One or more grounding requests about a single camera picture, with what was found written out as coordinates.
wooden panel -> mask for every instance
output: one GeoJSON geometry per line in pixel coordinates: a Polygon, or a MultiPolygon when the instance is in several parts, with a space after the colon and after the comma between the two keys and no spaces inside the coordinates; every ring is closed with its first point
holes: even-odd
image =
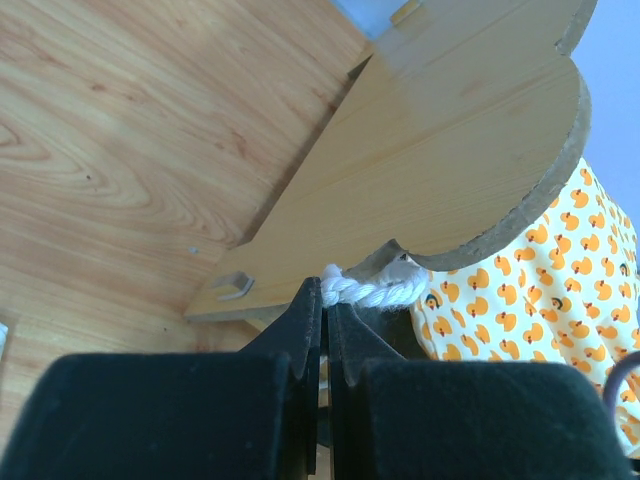
{"type": "Polygon", "coordinates": [[[0,448],[60,355],[255,335],[181,314],[363,44],[328,0],[0,4],[0,448]]]}
{"type": "Polygon", "coordinates": [[[255,239],[213,277],[255,278],[193,320],[287,303],[304,277],[396,238],[436,270],[475,263],[547,208],[582,153],[588,91],[566,56],[595,0],[432,0],[376,50],[255,239]]]}

yellow duck pattern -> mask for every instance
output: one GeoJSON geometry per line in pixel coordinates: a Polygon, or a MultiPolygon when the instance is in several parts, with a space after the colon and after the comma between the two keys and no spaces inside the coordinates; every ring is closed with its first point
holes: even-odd
{"type": "MultiPolygon", "coordinates": [[[[636,233],[584,159],[546,212],[469,267],[429,271],[411,307],[418,342],[440,360],[561,362],[600,393],[615,362],[640,349],[636,233]]],[[[619,438],[640,454],[640,375],[618,398],[619,438]]]]}

rope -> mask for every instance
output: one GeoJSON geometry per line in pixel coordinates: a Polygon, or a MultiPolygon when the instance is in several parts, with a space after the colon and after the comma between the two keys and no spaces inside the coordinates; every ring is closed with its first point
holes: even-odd
{"type": "Polygon", "coordinates": [[[369,283],[342,275],[335,264],[322,274],[322,300],[325,307],[349,303],[359,307],[393,308],[412,305],[429,287],[427,271],[406,254],[389,263],[369,283]]]}

wooden board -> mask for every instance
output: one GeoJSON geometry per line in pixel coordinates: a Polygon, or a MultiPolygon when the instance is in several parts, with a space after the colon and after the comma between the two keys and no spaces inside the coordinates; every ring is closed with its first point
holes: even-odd
{"type": "Polygon", "coordinates": [[[328,1],[0,2],[0,450],[60,355],[253,338],[182,313],[363,43],[328,1]]]}
{"type": "Polygon", "coordinates": [[[328,263],[390,239],[450,270],[507,245],[548,207],[585,144],[589,95],[568,54],[595,0],[432,0],[374,55],[254,240],[227,253],[249,293],[208,281],[191,320],[261,316],[328,263]]]}

small handle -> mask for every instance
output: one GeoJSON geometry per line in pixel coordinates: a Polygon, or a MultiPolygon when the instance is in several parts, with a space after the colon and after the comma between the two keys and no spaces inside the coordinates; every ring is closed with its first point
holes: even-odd
{"type": "Polygon", "coordinates": [[[220,288],[226,285],[233,285],[238,289],[236,293],[230,293],[228,295],[221,295],[218,297],[219,302],[225,302],[227,300],[233,300],[235,298],[244,297],[251,287],[255,283],[255,279],[250,277],[244,272],[234,272],[229,275],[223,275],[222,277],[216,278],[211,283],[211,288],[220,288]]]}

